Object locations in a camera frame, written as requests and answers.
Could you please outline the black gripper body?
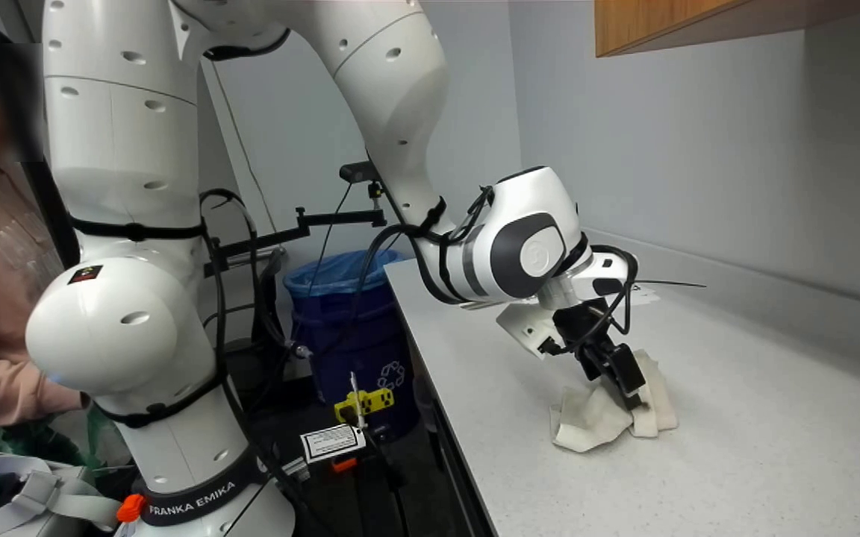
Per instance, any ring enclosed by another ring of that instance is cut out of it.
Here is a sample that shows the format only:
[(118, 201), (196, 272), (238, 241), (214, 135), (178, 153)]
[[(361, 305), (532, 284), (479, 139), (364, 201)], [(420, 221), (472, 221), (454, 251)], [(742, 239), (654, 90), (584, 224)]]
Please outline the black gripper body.
[(587, 380), (609, 380), (618, 400), (638, 396), (644, 374), (632, 350), (609, 338), (611, 320), (602, 298), (556, 311), (551, 321)]

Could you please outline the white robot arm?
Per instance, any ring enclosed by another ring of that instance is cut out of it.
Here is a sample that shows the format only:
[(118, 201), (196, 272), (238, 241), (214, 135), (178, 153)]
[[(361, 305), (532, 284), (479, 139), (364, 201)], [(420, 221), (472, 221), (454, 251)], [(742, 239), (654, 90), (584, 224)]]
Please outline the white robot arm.
[(445, 47), (420, 0), (43, 0), (46, 163), (78, 239), (26, 320), (26, 353), (112, 420), (139, 503), (112, 537), (294, 537), (299, 500), (223, 386), (196, 314), (206, 221), (196, 68), (303, 38), (345, 101), (373, 180), (409, 239), (424, 289), (457, 308), (532, 298), (535, 354), (570, 354), (626, 409), (644, 371), (615, 311), (636, 259), (587, 239), (547, 163), (451, 221), (427, 172), (445, 99)]

